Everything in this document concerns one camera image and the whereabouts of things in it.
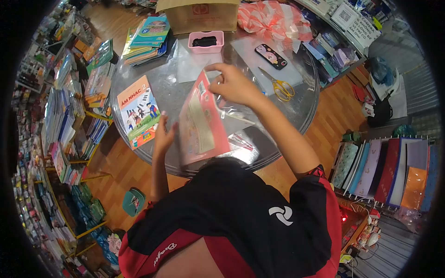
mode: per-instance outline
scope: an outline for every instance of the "barcode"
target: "barcode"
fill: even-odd
[[[199,83],[198,89],[199,89],[199,92],[201,93],[201,96],[206,93],[206,87],[204,87],[204,82],[201,81]]]
[[[344,21],[348,22],[349,19],[351,18],[351,15],[349,13],[347,13],[345,10],[341,11],[341,13],[339,14],[339,17],[341,19],[343,19]]]

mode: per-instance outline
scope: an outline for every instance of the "stool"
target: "stool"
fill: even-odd
[[[132,187],[125,193],[122,208],[129,216],[133,217],[142,210],[144,203],[145,194],[136,187]]]

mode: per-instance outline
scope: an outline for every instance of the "scissors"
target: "scissors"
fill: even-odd
[[[291,97],[295,95],[295,91],[292,88],[292,86],[290,86],[289,83],[287,83],[286,81],[276,80],[275,78],[272,77],[272,75],[267,73],[264,69],[260,67],[258,68],[265,77],[269,78],[272,81],[275,95],[277,95],[277,97],[282,101],[290,101]],[[288,91],[285,86],[291,88],[291,91]]]

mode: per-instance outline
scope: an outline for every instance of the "pink plastic basket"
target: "pink plastic basket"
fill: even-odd
[[[192,46],[194,39],[201,39],[205,36],[215,36],[216,45],[212,46]],[[189,48],[195,54],[203,53],[218,53],[224,45],[224,32],[223,31],[210,31],[210,32],[193,32],[189,35]]]

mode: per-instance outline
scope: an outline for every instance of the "phone case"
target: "phone case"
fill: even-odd
[[[266,59],[266,61],[276,69],[282,69],[287,65],[286,60],[278,55],[277,52],[271,49],[267,44],[260,44],[255,48],[255,52]]]

